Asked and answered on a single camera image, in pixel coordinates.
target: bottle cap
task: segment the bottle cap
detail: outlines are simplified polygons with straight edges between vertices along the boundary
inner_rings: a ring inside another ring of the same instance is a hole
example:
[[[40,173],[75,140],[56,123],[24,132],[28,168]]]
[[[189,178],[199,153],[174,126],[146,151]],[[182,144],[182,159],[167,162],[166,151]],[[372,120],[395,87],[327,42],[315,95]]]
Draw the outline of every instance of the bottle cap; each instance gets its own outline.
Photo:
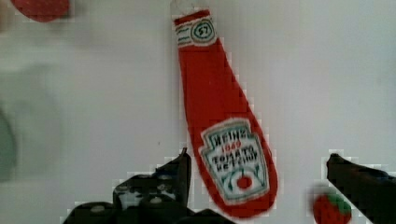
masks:
[[[174,21],[204,9],[209,9],[206,0],[172,0],[172,20]]]

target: bottle label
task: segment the bottle label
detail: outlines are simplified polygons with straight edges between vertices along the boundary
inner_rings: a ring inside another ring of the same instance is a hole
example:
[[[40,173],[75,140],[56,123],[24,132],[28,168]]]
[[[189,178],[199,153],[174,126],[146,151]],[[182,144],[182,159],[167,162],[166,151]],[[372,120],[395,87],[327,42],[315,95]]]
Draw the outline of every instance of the bottle label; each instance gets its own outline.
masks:
[[[210,16],[182,23],[176,27],[177,45],[205,47],[216,42],[217,34]]]
[[[200,154],[226,204],[261,197],[269,190],[260,138],[248,119],[227,119],[202,132]]]

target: white background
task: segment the white background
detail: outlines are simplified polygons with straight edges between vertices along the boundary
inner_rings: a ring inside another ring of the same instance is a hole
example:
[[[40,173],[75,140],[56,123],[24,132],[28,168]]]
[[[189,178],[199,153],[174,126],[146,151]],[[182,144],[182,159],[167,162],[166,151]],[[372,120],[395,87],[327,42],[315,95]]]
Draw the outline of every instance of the white background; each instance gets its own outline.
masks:
[[[189,145],[169,0],[77,0],[46,24],[1,3],[0,102],[19,163],[0,185],[0,223],[111,202],[120,179]],[[396,171],[396,1],[209,5],[279,174],[275,207],[238,223],[314,223],[307,192],[328,183],[332,150]],[[217,209],[193,170],[189,207]],[[353,210],[351,223],[366,220]]]

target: black plastic part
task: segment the black plastic part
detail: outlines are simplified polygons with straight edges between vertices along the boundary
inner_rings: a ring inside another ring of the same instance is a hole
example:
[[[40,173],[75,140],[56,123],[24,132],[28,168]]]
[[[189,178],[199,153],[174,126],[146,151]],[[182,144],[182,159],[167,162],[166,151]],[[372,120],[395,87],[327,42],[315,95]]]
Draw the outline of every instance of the black plastic part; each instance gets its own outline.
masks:
[[[141,201],[153,196],[161,197],[165,192],[175,196],[173,203],[187,209],[190,182],[191,157],[187,154],[187,149],[183,148],[183,152],[176,159],[156,169],[153,175],[135,175],[118,185],[113,191],[113,203],[84,203],[72,211],[64,224],[149,223],[146,221],[149,212],[142,215],[142,208],[138,206]],[[125,194],[131,197],[122,202],[120,197]],[[125,202],[128,203],[131,198],[136,205],[125,206]]]
[[[0,182],[12,178],[12,169],[17,164],[17,143],[6,116],[0,110]]]
[[[149,196],[142,200],[139,207],[142,217],[144,217],[144,219],[139,220],[140,223],[234,224],[234,222],[210,209],[194,213],[166,195]]]
[[[396,223],[396,178],[332,154],[327,178],[374,224]]]
[[[72,211],[64,224],[111,224],[115,212],[111,203],[84,203]]]
[[[187,206],[190,182],[191,157],[187,154],[187,149],[183,148],[176,159],[157,168],[153,175],[135,175],[118,185],[113,191],[113,203],[116,209],[125,210],[130,206],[138,206],[144,197],[164,191],[175,195],[176,202]]]

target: red circle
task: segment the red circle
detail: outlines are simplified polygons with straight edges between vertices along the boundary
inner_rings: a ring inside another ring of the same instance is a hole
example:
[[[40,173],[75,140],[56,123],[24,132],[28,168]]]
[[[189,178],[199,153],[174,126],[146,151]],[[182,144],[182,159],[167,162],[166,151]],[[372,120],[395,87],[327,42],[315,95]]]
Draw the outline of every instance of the red circle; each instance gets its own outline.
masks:
[[[333,205],[327,195],[319,195],[313,204],[315,221],[318,224],[347,224],[352,215],[341,214],[337,206]]]
[[[243,175],[236,181],[236,184],[240,189],[248,189],[251,186],[252,181],[250,177]]]

